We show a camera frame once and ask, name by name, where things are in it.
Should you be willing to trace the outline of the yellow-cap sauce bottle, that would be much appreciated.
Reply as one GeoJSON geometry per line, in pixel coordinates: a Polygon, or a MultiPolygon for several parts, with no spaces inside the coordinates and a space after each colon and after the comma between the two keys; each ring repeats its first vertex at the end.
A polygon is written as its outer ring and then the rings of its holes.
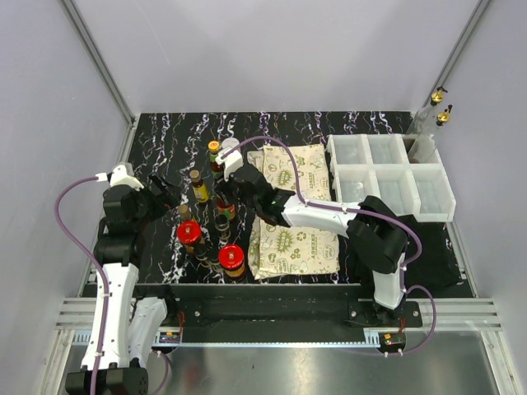
{"type": "Polygon", "coordinates": [[[224,172],[224,164],[219,164],[217,162],[217,157],[219,156],[221,149],[222,145],[217,140],[212,140],[208,143],[210,167],[214,177],[217,177],[219,174],[223,174],[224,172]]]}
{"type": "Polygon", "coordinates": [[[227,203],[219,194],[216,195],[216,204],[218,213],[224,215],[229,222],[236,218],[236,205],[227,203]]]}

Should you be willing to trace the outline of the gold-top glass oil bottle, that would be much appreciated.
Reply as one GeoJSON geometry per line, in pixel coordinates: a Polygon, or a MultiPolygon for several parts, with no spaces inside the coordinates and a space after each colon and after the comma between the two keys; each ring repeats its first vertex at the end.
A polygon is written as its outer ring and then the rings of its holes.
{"type": "Polygon", "coordinates": [[[422,133],[425,122],[429,117],[435,114],[437,106],[443,101],[444,94],[447,92],[448,90],[446,90],[443,86],[438,86],[431,93],[430,99],[426,105],[415,113],[413,121],[408,127],[408,130],[405,133],[405,138],[403,139],[408,161],[411,164],[417,164],[419,162],[419,160],[416,158],[418,150],[418,137],[422,133]]]}

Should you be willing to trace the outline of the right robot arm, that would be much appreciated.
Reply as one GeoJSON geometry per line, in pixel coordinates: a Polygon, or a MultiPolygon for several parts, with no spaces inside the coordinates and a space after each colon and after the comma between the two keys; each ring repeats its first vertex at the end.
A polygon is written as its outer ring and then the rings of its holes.
{"type": "Polygon", "coordinates": [[[269,225],[309,227],[347,238],[372,273],[376,321],[388,327],[403,317],[402,266],[411,230],[379,198],[368,196],[359,203],[308,200],[273,187],[251,164],[217,175],[214,191],[228,203],[251,208],[269,225]]]}

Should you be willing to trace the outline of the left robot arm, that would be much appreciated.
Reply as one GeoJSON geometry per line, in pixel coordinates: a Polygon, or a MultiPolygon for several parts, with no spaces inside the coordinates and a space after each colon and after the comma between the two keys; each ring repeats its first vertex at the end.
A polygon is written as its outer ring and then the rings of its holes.
{"type": "Polygon", "coordinates": [[[69,394],[146,394],[147,359],[160,326],[172,324],[178,306],[170,292],[133,302],[146,226],[179,205],[174,186],[155,175],[153,193],[122,165],[93,176],[106,182],[104,215],[93,250],[81,245],[96,268],[91,337],[77,372],[66,377],[69,394]]]}

